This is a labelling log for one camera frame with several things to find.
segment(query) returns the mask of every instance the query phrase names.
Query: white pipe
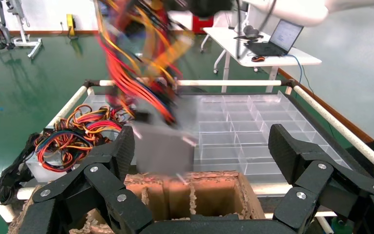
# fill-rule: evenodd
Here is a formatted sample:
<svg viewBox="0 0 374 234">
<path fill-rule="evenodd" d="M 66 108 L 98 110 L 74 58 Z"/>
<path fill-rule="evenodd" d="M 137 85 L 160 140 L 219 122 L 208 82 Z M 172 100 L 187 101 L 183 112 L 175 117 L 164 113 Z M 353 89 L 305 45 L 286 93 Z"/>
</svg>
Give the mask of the white pipe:
<svg viewBox="0 0 374 234">
<path fill-rule="evenodd" d="M 12 209 L 11 205 L 0 205 L 0 215 L 2 216 L 5 222 L 10 223 L 15 218 L 15 212 Z"/>
<path fill-rule="evenodd" d="M 20 188 L 17 192 L 17 199 L 28 200 L 32 196 L 32 193 L 34 192 L 34 190 L 35 190 L 35 187 Z"/>
<path fill-rule="evenodd" d="M 74 107 L 76 102 L 84 95 L 87 91 L 87 87 L 81 86 L 78 91 L 72 96 L 72 98 L 65 104 L 65 106 L 58 112 L 58 114 L 48 123 L 49 126 L 52 126 L 60 118 L 64 118 L 67 113 Z"/>
<path fill-rule="evenodd" d="M 311 105 L 322 117 L 325 118 L 338 132 L 342 134 L 355 148 L 357 148 L 370 162 L 374 164 L 374 151 L 361 141 L 354 133 L 345 127 L 339 120 L 323 108 L 309 94 L 307 94 L 300 86 L 293 87 L 309 105 Z"/>
<path fill-rule="evenodd" d="M 99 86 L 113 86 L 114 82 L 112 80 L 100 80 Z"/>
<path fill-rule="evenodd" d="M 112 80 L 100 80 L 99 86 L 112 86 Z M 280 80 L 179 80 L 182 86 L 281 86 Z"/>
<path fill-rule="evenodd" d="M 331 226 L 329 225 L 328 221 L 324 217 L 316 217 L 318 220 L 319 224 L 322 226 L 323 230 L 325 231 L 326 234 L 333 234 L 335 233 Z"/>
<path fill-rule="evenodd" d="M 288 183 L 252 183 L 251 187 L 257 197 L 285 195 L 293 186 Z"/>
<path fill-rule="evenodd" d="M 272 219 L 273 213 L 264 213 L 264 216 L 267 219 Z M 335 212 L 332 212 L 332 211 L 317 212 L 315 215 L 315 217 L 335 217 L 335 216 L 336 216 Z"/>
</svg>

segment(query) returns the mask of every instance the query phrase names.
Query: blue cable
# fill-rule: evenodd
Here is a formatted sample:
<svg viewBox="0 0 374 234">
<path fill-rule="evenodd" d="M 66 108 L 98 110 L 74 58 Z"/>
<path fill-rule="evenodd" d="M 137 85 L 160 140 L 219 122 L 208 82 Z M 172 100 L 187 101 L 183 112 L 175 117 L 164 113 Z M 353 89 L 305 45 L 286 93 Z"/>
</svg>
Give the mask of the blue cable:
<svg viewBox="0 0 374 234">
<path fill-rule="evenodd" d="M 302 70 L 302 66 L 298 60 L 298 58 L 294 55 L 287 55 L 287 56 L 291 56 L 291 57 L 294 57 L 296 59 L 296 61 L 298 62 L 298 65 L 299 65 L 299 68 L 300 68 L 300 78 L 299 78 L 299 84 L 301 84 L 301 81 L 302 81 L 302 74 L 303 74 L 303 70 Z"/>
</svg>

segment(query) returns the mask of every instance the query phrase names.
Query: plastic compartment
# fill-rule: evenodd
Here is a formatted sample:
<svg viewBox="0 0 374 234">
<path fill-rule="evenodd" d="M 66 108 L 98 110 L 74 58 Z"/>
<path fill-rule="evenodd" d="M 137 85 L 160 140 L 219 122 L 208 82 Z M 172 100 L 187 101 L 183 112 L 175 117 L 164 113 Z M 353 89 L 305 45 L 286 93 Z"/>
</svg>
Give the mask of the plastic compartment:
<svg viewBox="0 0 374 234">
<path fill-rule="evenodd" d="M 200 145 L 208 146 L 211 145 L 233 145 L 234 147 L 236 139 L 235 133 L 214 133 L 214 134 L 200 134 Z"/>
<path fill-rule="evenodd" d="M 197 110 L 197 120 L 192 124 L 199 139 L 194 151 L 195 171 L 235 170 L 252 183 L 285 182 L 267 146 L 273 124 L 282 124 L 296 139 L 319 144 L 332 159 L 348 168 L 282 93 L 196 98 L 197 105 L 191 105 L 192 110 Z M 105 96 L 89 96 L 85 103 L 99 109 L 106 105 Z"/>
<path fill-rule="evenodd" d="M 320 145 L 325 153 L 327 153 L 333 160 L 342 160 L 340 156 L 329 145 Z"/>
<path fill-rule="evenodd" d="M 200 112 L 223 112 L 224 104 L 220 102 L 203 102 L 199 105 Z"/>
<path fill-rule="evenodd" d="M 292 117 L 287 112 L 284 111 L 260 111 L 260 115 L 263 119 L 268 119 L 271 121 L 291 121 Z"/>
<path fill-rule="evenodd" d="M 201 133 L 234 132 L 231 122 L 200 122 Z"/>
<path fill-rule="evenodd" d="M 224 112 L 200 112 L 198 113 L 199 122 L 217 122 L 229 121 L 229 116 Z"/>
<path fill-rule="evenodd" d="M 262 121 L 234 121 L 232 122 L 235 132 L 259 132 L 262 129 Z"/>
<path fill-rule="evenodd" d="M 301 128 L 294 121 L 264 121 L 267 127 L 272 127 L 273 124 L 281 124 L 288 132 L 299 132 Z"/>
<path fill-rule="evenodd" d="M 218 148 L 203 148 L 201 159 L 222 159 L 243 157 L 240 147 L 218 147 Z"/>
<path fill-rule="evenodd" d="M 267 139 L 263 133 L 237 133 L 240 144 L 266 144 Z"/>
<path fill-rule="evenodd" d="M 250 111 L 229 112 L 228 116 L 231 121 L 255 121 L 255 118 Z"/>
<path fill-rule="evenodd" d="M 244 157 L 249 162 L 249 158 L 272 158 L 269 148 L 266 146 L 250 146 L 242 148 Z"/>
</svg>

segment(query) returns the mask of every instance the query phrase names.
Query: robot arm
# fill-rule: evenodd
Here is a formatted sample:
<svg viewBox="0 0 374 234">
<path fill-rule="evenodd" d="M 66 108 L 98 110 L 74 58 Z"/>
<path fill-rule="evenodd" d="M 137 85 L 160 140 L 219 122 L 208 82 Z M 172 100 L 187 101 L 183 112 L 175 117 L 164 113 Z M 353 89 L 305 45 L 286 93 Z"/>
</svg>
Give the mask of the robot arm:
<svg viewBox="0 0 374 234">
<path fill-rule="evenodd" d="M 244 0 L 268 12 L 273 0 Z M 373 6 L 374 0 L 277 0 L 273 15 L 306 27 L 321 24 L 333 12 Z"/>
</svg>

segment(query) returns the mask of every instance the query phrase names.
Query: white metal frame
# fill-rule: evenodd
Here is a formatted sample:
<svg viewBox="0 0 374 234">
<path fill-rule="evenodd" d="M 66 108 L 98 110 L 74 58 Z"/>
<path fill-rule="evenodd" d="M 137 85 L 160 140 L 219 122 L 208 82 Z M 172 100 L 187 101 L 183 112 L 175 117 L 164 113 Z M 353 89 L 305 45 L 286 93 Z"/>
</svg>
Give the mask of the white metal frame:
<svg viewBox="0 0 374 234">
<path fill-rule="evenodd" d="M 38 53 L 39 48 L 42 46 L 42 39 L 38 38 L 38 41 L 29 41 L 29 34 L 25 33 L 23 29 L 23 22 L 20 19 L 19 15 L 17 15 L 18 24 L 20 26 L 20 38 L 14 39 L 15 46 L 21 47 L 33 47 L 32 51 L 28 54 L 30 59 L 33 59 L 35 55 Z"/>
<path fill-rule="evenodd" d="M 100 80 L 99 86 L 112 86 L 114 85 L 111 80 Z M 181 86 L 281 86 L 280 80 L 181 80 L 178 81 L 178 85 Z M 293 88 L 286 88 L 286 94 L 291 94 L 295 91 L 300 95 L 309 105 L 311 105 L 322 117 L 324 117 L 338 132 L 340 132 L 350 143 L 352 143 L 363 155 L 374 164 L 374 151 L 369 148 L 363 141 L 361 141 L 355 134 L 353 134 L 348 128 L 346 128 L 339 120 L 337 120 L 332 114 L 326 111 L 318 102 L 316 102 L 309 94 L 307 94 L 299 86 Z M 93 95 L 94 91 L 92 88 L 81 86 L 78 91 L 71 97 L 70 100 L 64 105 L 64 107 L 57 113 L 57 115 L 48 123 L 48 125 L 54 124 L 60 118 L 65 117 L 69 111 L 76 105 L 80 98 L 87 93 Z M 259 196 L 280 196 L 286 194 L 291 185 L 287 183 L 283 184 L 252 184 L 253 191 Z M 19 190 L 19 199 L 29 199 L 32 195 L 33 189 L 24 188 Z M 14 218 L 13 211 L 10 206 L 0 205 L 0 215 L 5 221 L 12 220 Z M 323 214 L 317 214 L 317 216 L 335 216 L 333 212 L 326 212 Z"/>
</svg>

